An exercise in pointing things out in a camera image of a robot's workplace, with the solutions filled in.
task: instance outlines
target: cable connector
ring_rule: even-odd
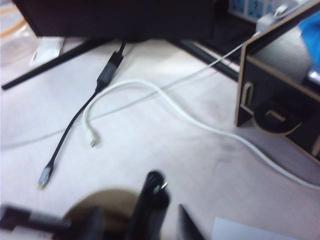
[[[85,132],[85,137],[90,144],[90,146],[93,148],[97,143],[97,135],[92,131],[90,128],[87,129]]]
[[[279,15],[282,15],[285,11],[288,10],[288,5],[287,4],[282,4],[280,5],[274,12],[273,16],[278,17]]]
[[[45,188],[45,186],[48,184],[53,170],[54,170],[54,166],[48,166],[48,165],[43,169],[38,182],[38,187],[40,189]]]
[[[108,63],[105,65],[104,69],[102,70],[98,79],[96,80],[96,92],[100,93],[109,85],[111,79],[113,78],[117,68],[119,67],[123,59],[124,56],[122,55],[122,51],[115,51],[112,54]]]

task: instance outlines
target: white desk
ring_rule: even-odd
[[[98,75],[119,45],[98,47],[2,90],[1,144],[65,127],[93,93]],[[25,72],[29,57],[2,67],[1,83]],[[151,40],[126,47],[114,82],[139,77],[164,85],[203,66],[175,46]],[[139,85],[116,90],[95,105],[92,115],[149,92]],[[250,123],[235,128],[237,83],[214,69],[171,88],[169,94],[199,120],[250,139],[283,166],[320,183],[319,165],[283,138],[265,135]],[[1,202],[62,216],[74,202],[102,188],[140,191],[146,174],[160,169],[172,198],[163,239],[176,239],[179,203],[187,206],[207,239],[216,216],[299,239],[320,238],[320,192],[275,172],[239,142],[189,125],[159,96],[91,124],[101,143],[90,148],[81,126],[71,130],[44,190],[37,189],[38,179],[61,134],[2,149]],[[5,240],[29,239],[1,234]]]

